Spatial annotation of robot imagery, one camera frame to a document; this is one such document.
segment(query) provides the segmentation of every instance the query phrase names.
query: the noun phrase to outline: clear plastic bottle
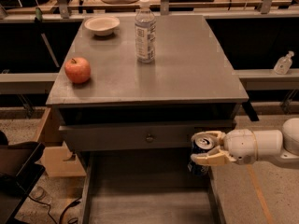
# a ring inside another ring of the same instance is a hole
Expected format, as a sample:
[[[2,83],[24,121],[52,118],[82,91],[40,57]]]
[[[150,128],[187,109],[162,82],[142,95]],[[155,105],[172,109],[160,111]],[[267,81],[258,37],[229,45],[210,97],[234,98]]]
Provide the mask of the clear plastic bottle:
[[[274,66],[274,71],[280,75],[287,74],[292,65],[292,56],[293,55],[294,55],[293,51],[289,51],[289,54],[287,54],[286,56],[280,57],[278,59],[278,62]]]
[[[135,17],[135,45],[137,59],[151,63],[155,59],[156,18],[150,10],[150,0],[140,0]]]

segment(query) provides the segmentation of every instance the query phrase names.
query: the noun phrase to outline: apple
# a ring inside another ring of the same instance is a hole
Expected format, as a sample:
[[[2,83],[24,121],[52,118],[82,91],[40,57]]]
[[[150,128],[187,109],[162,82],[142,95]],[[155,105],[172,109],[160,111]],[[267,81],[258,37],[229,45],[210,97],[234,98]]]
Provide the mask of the apple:
[[[90,63],[83,57],[75,57],[64,64],[66,76],[75,84],[86,82],[91,77]]]

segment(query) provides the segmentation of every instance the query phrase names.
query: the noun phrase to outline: white bowl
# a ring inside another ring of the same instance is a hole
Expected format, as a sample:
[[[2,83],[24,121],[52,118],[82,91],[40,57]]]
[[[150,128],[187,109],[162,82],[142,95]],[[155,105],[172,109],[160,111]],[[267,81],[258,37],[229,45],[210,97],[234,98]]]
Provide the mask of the white bowl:
[[[120,25],[120,20],[113,16],[93,17],[85,21],[85,27],[95,35],[111,35]]]

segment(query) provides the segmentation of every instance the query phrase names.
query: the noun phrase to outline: black can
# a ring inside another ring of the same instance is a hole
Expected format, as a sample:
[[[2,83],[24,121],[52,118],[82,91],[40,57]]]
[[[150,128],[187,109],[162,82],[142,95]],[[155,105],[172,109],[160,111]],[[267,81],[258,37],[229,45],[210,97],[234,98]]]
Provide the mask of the black can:
[[[215,141],[212,136],[208,134],[196,134],[192,138],[192,154],[207,153],[215,146]],[[208,173],[208,166],[197,165],[190,160],[188,164],[189,171],[193,175],[204,176]]]

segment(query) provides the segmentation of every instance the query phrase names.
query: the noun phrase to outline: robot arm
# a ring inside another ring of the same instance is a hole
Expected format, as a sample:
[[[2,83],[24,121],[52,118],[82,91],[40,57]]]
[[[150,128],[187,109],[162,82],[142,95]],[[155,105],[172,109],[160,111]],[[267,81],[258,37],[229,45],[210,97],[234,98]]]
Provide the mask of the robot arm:
[[[282,132],[248,129],[196,133],[192,141],[213,137],[213,148],[206,153],[192,154],[197,165],[217,166],[230,162],[250,164],[255,161],[299,162],[299,119],[287,120]]]

